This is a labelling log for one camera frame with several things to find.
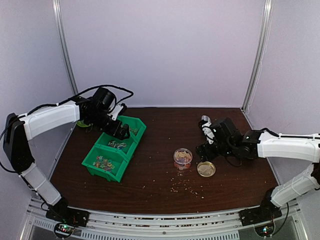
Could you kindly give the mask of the green bin compartment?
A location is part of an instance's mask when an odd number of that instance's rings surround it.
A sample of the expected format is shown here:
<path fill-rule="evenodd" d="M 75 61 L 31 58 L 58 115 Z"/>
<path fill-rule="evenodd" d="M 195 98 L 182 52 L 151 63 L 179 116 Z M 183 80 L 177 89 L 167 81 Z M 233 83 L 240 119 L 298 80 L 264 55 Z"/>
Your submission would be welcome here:
<path fill-rule="evenodd" d="M 102 133 L 100 137 L 95 142 L 95 146 L 101 147 L 105 150 L 117 150 L 127 162 L 133 158 L 133 155 L 138 147 L 139 141 L 130 136 L 127 139 L 117 139 L 113 136 Z"/>
<path fill-rule="evenodd" d="M 129 125 L 130 135 L 133 137 L 136 143 L 139 143 L 147 129 L 147 126 L 143 123 L 143 121 L 137 117 L 124 115 L 118 116 L 117 119 L 122 121 L 123 124 Z"/>

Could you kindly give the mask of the green bin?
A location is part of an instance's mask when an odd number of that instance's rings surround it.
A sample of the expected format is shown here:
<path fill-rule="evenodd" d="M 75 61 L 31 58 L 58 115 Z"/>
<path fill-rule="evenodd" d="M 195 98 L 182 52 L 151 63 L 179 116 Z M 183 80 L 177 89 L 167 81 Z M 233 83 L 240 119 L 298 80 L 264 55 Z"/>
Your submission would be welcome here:
<path fill-rule="evenodd" d="M 94 145 L 81 164 L 92 176 L 120 183 L 129 160 L 120 150 Z"/>

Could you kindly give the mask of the clear plastic jar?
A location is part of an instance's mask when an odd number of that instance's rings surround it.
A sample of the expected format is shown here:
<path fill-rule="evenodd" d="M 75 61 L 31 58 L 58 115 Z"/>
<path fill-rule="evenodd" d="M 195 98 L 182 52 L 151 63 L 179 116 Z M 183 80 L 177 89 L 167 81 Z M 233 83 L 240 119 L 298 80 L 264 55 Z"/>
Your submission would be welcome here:
<path fill-rule="evenodd" d="M 179 170 L 187 170 L 191 166 L 193 154 L 186 148 L 179 148 L 173 154 L 174 166 Z"/>

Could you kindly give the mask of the gold jar lid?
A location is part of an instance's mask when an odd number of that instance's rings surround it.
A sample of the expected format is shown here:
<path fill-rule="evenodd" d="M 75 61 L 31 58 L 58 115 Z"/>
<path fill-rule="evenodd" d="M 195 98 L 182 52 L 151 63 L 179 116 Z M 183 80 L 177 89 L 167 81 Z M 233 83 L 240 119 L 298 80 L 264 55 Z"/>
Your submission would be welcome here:
<path fill-rule="evenodd" d="M 216 173 L 216 167 L 210 161 L 204 161 L 197 164 L 197 172 L 200 176 L 209 178 Z"/>

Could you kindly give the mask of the metal scoop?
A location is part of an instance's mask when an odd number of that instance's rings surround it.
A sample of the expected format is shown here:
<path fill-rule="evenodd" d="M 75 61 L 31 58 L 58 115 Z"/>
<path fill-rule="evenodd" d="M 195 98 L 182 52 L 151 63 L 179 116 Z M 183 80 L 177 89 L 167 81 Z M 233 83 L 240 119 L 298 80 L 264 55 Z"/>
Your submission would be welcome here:
<path fill-rule="evenodd" d="M 207 116 L 207 115 L 202 115 L 202 116 L 201 116 L 201 120 L 202 120 L 202 121 L 205 121 L 205 122 L 209 122 L 209 123 L 211 122 L 210 117 Z"/>

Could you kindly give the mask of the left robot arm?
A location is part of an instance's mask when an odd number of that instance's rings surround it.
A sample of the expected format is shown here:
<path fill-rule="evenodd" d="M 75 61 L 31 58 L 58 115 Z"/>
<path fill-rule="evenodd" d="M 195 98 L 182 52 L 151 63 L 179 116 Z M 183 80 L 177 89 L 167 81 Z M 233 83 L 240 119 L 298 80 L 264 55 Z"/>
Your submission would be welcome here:
<path fill-rule="evenodd" d="M 22 178 L 61 222 L 69 221 L 72 211 L 67 200 L 35 163 L 29 142 L 47 131 L 78 121 L 93 125 L 119 140 L 129 138 L 129 125 L 118 120 L 127 107 L 117 104 L 109 110 L 109 103 L 105 98 L 73 97 L 65 103 L 42 106 L 32 113 L 11 113 L 7 116 L 2 137 L 3 150 L 12 166 L 11 173 Z"/>

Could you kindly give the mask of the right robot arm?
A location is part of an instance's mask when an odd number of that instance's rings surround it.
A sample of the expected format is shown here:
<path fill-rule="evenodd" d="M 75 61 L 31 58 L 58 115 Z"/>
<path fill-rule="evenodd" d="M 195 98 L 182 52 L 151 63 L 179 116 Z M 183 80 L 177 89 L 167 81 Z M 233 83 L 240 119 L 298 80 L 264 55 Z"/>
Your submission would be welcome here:
<path fill-rule="evenodd" d="M 241 134 L 229 117 L 211 122 L 203 116 L 198 123 L 206 142 L 196 147 L 201 161 L 222 156 L 239 161 L 258 158 L 284 158 L 309 161 L 310 165 L 291 180 L 268 190 L 256 210 L 259 220 L 268 220 L 277 209 L 310 190 L 320 188 L 320 135 L 282 134 L 268 128 Z"/>

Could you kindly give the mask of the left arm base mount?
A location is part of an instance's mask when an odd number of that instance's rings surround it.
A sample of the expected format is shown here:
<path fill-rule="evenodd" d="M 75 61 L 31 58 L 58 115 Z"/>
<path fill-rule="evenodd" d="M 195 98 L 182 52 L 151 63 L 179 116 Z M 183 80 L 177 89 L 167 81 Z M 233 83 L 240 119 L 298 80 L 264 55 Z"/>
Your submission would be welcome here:
<path fill-rule="evenodd" d="M 75 227 L 86 227 L 90 213 L 85 210 L 69 208 L 66 216 L 54 213 L 52 210 L 47 211 L 45 217 L 57 222 L 66 223 Z"/>

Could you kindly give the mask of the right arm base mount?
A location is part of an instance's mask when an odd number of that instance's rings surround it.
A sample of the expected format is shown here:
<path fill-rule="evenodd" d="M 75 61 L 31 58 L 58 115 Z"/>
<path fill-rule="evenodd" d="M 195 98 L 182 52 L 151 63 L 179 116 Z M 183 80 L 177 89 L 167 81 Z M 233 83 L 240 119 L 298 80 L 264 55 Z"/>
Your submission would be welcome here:
<path fill-rule="evenodd" d="M 270 210 L 261 207 L 246 208 L 239 212 L 239 218 L 242 226 L 256 225 L 263 222 L 271 222 L 272 220 L 282 216 L 282 211 L 277 208 Z"/>

